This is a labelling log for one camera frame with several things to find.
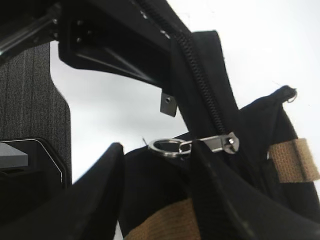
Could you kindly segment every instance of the black fabric bag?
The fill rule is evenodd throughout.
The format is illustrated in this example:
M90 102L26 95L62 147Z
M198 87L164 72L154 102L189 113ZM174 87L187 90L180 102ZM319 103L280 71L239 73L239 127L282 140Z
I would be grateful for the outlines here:
M192 198L202 240L318 240L320 205L312 182L280 183L267 157L271 145L297 135L282 103L284 86L238 109L218 34L191 33L164 0L136 0L171 39L170 88L192 141L183 163L147 147L126 156L114 143L76 184L0 228L1 239L112 240L158 210ZM233 132L236 154L213 153L198 139Z

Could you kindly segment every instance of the tan strap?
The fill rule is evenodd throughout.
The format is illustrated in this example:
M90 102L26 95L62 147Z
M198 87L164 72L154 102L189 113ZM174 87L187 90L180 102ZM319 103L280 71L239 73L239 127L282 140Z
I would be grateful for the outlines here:
M313 182L320 179L305 138L274 144L269 149L281 183Z
M157 211L131 230L125 240L201 240L190 198Z

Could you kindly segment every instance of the black zipper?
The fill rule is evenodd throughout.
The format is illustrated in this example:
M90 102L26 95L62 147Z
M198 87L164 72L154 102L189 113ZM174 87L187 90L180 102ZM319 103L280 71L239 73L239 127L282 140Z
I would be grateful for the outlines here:
M176 39L191 69L195 83L200 91L203 101L205 102L217 133L219 135L227 134L228 132L224 125L222 111L219 108L215 94L211 90L209 78L203 70L199 58L194 50L192 37L172 26L172 24L162 17L161 14L159 14L158 11L148 3L148 1L136 0L136 2L139 4L143 12L147 16L151 17L151 19L160 26L162 30L164 30L170 37Z

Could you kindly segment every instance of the screw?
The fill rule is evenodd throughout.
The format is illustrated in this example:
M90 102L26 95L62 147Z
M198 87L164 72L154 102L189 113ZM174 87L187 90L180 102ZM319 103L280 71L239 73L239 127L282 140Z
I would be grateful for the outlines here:
M168 97L165 99L165 102L166 102L167 104L171 103L171 97L168 96Z

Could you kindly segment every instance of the metal d-ring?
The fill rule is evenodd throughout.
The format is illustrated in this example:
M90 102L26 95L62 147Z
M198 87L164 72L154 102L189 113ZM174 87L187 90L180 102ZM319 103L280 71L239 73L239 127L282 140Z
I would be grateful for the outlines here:
M185 157L191 153L191 149L187 151L181 150L180 145L184 142L185 142L184 140L176 139L176 138L157 139L157 140L153 140L148 144L148 149L165 158L176 159L176 158ZM177 149L179 149L179 151L169 151L169 150L160 149L156 147L157 144L175 144L177 145Z

